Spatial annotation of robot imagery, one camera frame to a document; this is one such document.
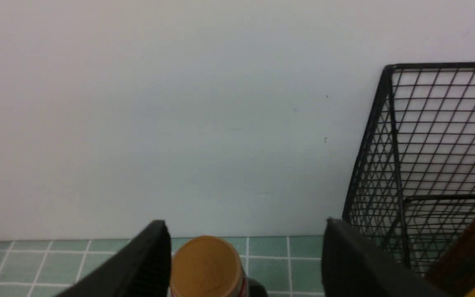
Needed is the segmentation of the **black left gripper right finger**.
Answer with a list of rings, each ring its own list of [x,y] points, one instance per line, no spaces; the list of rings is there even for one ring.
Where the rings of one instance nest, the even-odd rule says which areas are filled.
[[[322,247],[327,297],[445,297],[347,222],[328,219]]]

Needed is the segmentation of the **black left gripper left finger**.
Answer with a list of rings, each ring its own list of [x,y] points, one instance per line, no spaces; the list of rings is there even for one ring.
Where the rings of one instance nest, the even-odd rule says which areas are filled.
[[[166,297],[172,241],[164,220],[153,220],[113,257],[59,297]]]

